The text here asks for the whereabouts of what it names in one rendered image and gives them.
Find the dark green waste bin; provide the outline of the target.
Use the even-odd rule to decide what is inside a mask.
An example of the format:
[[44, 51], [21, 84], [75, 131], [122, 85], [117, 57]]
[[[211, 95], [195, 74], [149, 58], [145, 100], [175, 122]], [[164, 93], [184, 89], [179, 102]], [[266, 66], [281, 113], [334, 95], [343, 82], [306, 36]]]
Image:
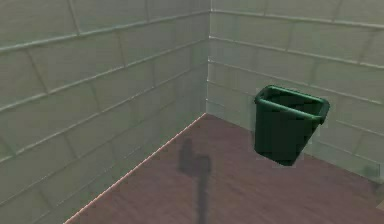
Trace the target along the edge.
[[292, 166], [328, 115], [328, 100], [268, 85], [255, 97], [255, 151]]

